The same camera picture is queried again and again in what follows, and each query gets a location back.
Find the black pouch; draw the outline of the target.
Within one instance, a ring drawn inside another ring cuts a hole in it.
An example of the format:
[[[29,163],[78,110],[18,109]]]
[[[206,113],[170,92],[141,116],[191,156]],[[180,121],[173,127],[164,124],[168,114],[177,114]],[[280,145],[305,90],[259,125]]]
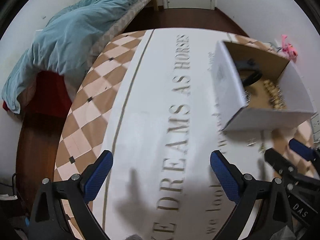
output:
[[[234,61],[234,64],[239,73],[243,87],[248,87],[256,83],[263,76],[259,64],[253,59]]]

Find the checkered printed tablecloth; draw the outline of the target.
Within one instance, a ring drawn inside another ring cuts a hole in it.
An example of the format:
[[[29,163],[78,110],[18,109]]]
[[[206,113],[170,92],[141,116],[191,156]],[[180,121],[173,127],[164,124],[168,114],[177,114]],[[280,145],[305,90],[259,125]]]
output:
[[[81,174],[104,150],[113,154],[88,204],[109,239],[215,239],[235,208],[210,166],[215,150],[256,180],[281,179],[286,191],[264,153],[299,126],[223,131],[212,77],[219,41],[271,52],[221,31],[138,31],[109,43],[83,80],[63,129],[55,179]]]

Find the white cardboard box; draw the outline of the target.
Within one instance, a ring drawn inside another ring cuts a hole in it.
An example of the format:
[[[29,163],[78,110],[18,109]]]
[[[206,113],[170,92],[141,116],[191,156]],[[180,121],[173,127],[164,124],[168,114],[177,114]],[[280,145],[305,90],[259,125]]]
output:
[[[234,61],[247,59],[259,64],[263,76],[243,87]],[[219,41],[212,77],[223,131],[295,128],[316,113],[295,63],[277,54]]]

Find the pink panther plush toy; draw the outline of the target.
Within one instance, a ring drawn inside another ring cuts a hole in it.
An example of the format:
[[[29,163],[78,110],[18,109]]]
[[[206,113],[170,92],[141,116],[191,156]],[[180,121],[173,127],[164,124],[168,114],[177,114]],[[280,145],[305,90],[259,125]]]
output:
[[[281,36],[281,51],[285,54],[285,56],[292,61],[296,61],[298,52],[295,47],[287,42],[287,35]]]

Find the wall socket strip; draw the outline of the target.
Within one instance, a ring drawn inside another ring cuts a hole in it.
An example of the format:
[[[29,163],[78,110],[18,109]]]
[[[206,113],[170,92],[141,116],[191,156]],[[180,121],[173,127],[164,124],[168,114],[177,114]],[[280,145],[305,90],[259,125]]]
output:
[[[315,144],[319,144],[320,139],[320,114],[316,113],[310,120],[313,140]]]

